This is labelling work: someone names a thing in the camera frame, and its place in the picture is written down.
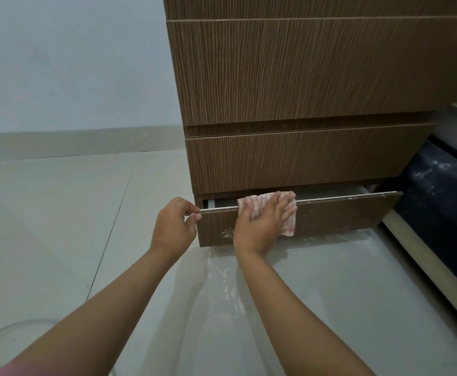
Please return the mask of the person's left forearm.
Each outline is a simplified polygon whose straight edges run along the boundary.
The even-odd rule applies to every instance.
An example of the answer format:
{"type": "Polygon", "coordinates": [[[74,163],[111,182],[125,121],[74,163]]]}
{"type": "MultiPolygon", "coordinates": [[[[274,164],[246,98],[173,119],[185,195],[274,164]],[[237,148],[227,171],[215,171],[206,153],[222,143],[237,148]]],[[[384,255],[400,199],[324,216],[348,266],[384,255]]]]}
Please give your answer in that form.
{"type": "Polygon", "coordinates": [[[150,247],[112,283],[0,367],[0,376],[109,376],[158,285],[181,256],[150,247]]]}

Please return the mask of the beige bed frame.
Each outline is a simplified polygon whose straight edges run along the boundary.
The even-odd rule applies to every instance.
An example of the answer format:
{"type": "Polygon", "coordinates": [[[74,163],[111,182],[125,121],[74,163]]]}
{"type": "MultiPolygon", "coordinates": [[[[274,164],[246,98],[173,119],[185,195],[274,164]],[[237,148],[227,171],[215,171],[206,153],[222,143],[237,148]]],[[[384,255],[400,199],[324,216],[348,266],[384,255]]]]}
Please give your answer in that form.
{"type": "Polygon", "coordinates": [[[390,233],[457,311],[457,276],[393,209],[382,220],[390,233]]]}

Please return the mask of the tall brown wooden drawer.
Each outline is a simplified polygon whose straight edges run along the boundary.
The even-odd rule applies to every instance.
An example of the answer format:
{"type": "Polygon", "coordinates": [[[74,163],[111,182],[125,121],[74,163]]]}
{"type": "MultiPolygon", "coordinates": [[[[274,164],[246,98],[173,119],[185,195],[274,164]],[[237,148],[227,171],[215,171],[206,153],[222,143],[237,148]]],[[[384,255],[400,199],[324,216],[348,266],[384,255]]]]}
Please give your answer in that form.
{"type": "Polygon", "coordinates": [[[412,113],[457,96],[457,16],[171,20],[187,125],[412,113]]]}

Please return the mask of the dark blue mattress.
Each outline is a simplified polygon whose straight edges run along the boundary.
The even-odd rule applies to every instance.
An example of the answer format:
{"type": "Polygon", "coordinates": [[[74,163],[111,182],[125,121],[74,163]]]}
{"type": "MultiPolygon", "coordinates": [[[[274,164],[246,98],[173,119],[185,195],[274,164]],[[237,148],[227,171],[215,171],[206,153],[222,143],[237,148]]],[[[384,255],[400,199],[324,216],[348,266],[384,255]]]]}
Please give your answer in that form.
{"type": "Polygon", "coordinates": [[[394,210],[457,277],[457,151],[428,140],[383,188],[403,193],[394,210]]]}

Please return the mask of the person's left hand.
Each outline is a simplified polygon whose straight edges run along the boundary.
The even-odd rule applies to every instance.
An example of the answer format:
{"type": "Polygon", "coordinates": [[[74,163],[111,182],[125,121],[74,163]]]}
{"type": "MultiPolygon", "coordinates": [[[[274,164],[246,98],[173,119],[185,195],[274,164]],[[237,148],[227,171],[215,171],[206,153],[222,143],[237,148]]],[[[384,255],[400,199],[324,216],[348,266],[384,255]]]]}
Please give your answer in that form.
{"type": "Polygon", "coordinates": [[[200,213],[200,208],[181,197],[172,199],[157,215],[150,250],[177,261],[196,238],[196,228],[185,224],[193,213],[200,213]]]}

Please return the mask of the low brown wooden drawer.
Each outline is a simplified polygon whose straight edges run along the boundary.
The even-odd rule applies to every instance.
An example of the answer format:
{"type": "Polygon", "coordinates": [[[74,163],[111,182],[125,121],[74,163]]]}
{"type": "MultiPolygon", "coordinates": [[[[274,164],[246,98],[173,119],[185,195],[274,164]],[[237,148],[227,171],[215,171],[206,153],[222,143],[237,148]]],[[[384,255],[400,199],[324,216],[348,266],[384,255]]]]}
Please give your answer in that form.
{"type": "MultiPolygon", "coordinates": [[[[401,191],[371,193],[363,186],[298,192],[294,237],[343,234],[376,227],[403,196],[401,191]]],[[[230,245],[238,218],[236,198],[204,203],[197,225],[200,246],[230,245]]]]}

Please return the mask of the brown wooden drawer cabinet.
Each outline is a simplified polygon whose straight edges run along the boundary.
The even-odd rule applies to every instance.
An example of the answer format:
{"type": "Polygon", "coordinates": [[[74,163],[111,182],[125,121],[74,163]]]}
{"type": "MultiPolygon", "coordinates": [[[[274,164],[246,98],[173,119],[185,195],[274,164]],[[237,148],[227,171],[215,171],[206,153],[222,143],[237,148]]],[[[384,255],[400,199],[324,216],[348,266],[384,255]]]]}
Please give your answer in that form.
{"type": "MultiPolygon", "coordinates": [[[[171,20],[457,16],[457,0],[163,0],[163,2],[166,25],[171,20]]],[[[182,121],[182,124],[186,141],[188,138],[223,135],[373,127],[427,122],[435,123],[437,126],[437,123],[432,119],[432,114],[441,109],[412,113],[286,119],[231,124],[185,126],[182,121]]],[[[204,203],[211,199],[236,198],[238,200],[238,198],[245,196],[259,195],[277,190],[298,193],[303,191],[344,190],[354,186],[363,186],[369,192],[377,193],[379,185],[389,178],[343,183],[278,186],[270,189],[250,189],[200,195],[193,194],[195,204],[199,208],[205,209],[204,203]]]]}

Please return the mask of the clear glass bowl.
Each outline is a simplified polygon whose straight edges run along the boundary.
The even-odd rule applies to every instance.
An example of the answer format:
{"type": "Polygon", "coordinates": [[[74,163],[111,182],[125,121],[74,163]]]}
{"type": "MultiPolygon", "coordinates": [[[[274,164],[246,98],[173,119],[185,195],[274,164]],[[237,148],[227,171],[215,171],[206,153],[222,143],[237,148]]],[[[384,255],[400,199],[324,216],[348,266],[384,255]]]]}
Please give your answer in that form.
{"type": "Polygon", "coordinates": [[[32,318],[9,323],[0,328],[0,367],[59,322],[53,318],[32,318]]]}

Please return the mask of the pink striped white cloth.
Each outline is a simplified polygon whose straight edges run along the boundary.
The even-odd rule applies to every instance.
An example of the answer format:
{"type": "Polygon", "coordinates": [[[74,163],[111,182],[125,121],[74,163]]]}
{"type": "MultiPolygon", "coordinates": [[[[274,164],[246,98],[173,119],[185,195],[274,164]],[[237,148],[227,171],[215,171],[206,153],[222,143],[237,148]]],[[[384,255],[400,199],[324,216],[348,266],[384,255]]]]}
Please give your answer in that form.
{"type": "MultiPolygon", "coordinates": [[[[251,195],[251,196],[247,196],[247,197],[238,199],[238,215],[239,215],[239,212],[241,211],[241,209],[244,208],[244,206],[246,204],[249,204],[250,207],[254,209],[254,212],[251,216],[251,221],[257,220],[258,218],[260,218],[263,215],[266,204],[272,199],[272,197],[274,195],[278,195],[279,200],[282,197],[295,197],[294,204],[297,205],[296,204],[296,194],[293,191],[274,191],[274,192],[264,193],[261,195],[251,195]]],[[[288,219],[288,220],[292,220],[292,236],[294,236],[295,230],[296,230],[296,212],[288,219]]]]}

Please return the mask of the person's right forearm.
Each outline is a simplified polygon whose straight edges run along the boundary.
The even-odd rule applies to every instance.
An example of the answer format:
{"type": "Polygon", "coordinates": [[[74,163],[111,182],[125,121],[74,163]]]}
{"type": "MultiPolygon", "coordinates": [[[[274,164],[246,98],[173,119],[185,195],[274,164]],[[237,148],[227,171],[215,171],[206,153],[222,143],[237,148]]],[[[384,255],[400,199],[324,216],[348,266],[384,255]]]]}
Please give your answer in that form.
{"type": "Polygon", "coordinates": [[[287,286],[263,252],[235,246],[238,264],[286,376],[376,376],[287,286]]]}

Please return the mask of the person's right hand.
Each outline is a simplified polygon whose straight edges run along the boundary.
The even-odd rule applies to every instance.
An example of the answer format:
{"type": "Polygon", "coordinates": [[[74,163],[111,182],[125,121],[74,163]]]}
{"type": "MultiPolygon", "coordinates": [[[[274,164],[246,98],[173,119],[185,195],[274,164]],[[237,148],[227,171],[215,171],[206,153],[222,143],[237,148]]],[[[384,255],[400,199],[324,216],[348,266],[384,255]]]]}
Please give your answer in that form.
{"type": "Polygon", "coordinates": [[[237,232],[237,221],[233,232],[233,246],[236,257],[241,261],[246,255],[263,257],[274,245],[281,230],[281,221],[276,219],[276,205],[279,196],[274,195],[266,204],[263,215],[251,221],[245,232],[237,232]]]}

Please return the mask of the medium brown wooden drawer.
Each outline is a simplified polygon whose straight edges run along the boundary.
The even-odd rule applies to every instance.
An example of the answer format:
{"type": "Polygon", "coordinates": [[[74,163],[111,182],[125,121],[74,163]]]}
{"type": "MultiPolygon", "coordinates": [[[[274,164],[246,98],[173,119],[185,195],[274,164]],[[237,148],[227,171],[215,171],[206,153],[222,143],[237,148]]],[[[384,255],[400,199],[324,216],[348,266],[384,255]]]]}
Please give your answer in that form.
{"type": "Polygon", "coordinates": [[[195,195],[398,176],[435,123],[188,138],[195,195]]]}

